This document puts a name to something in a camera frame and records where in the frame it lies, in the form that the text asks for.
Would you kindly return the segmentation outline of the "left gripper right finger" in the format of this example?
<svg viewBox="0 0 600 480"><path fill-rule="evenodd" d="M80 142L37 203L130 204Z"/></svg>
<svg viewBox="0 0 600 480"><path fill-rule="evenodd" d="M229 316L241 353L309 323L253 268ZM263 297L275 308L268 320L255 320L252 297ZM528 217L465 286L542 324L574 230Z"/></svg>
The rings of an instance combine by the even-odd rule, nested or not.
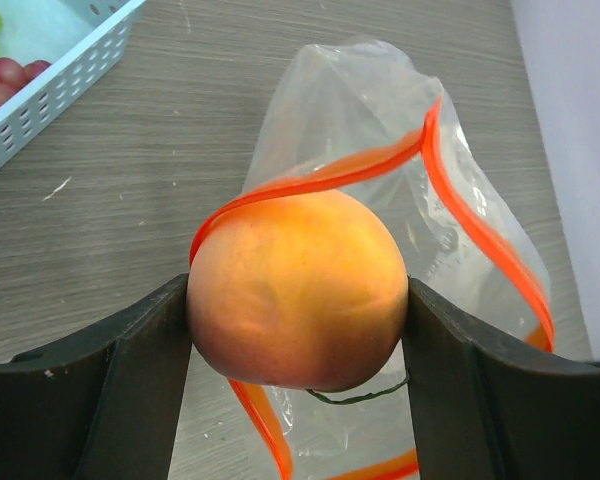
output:
<svg viewBox="0 0 600 480"><path fill-rule="evenodd" d="M600 361L569 360L409 283L402 340L424 479L600 479Z"/></svg>

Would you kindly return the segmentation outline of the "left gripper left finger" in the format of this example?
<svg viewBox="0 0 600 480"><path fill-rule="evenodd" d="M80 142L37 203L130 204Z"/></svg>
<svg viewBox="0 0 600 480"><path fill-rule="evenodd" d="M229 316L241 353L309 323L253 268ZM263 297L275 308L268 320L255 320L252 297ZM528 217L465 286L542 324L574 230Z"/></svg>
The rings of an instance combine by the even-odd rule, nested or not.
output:
<svg viewBox="0 0 600 480"><path fill-rule="evenodd" d="M0 479L164 479L191 353L187 278L0 364Z"/></svg>

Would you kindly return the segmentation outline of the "red orange peach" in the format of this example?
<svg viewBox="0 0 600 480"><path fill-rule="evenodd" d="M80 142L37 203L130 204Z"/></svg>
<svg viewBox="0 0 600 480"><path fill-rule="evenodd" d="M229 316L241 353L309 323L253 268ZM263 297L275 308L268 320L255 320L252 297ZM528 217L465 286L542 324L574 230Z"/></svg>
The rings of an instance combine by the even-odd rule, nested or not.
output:
<svg viewBox="0 0 600 480"><path fill-rule="evenodd" d="M187 316L196 349L218 373L335 393L389 361L407 290L386 226L329 190L222 214L191 264Z"/></svg>

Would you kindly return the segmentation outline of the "clear orange zip top bag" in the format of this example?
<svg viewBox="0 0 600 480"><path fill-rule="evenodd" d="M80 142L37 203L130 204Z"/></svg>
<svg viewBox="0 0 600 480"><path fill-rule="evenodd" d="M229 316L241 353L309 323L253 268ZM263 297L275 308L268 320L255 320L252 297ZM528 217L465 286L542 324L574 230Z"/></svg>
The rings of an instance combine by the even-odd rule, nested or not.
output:
<svg viewBox="0 0 600 480"><path fill-rule="evenodd" d="M341 191L394 238L409 283L551 351L549 277L475 162L440 80L374 39L302 47L269 104L242 193L196 233L251 203ZM228 378L253 425L255 479L401 479L417 472L401 331L389 361L335 393Z"/></svg>

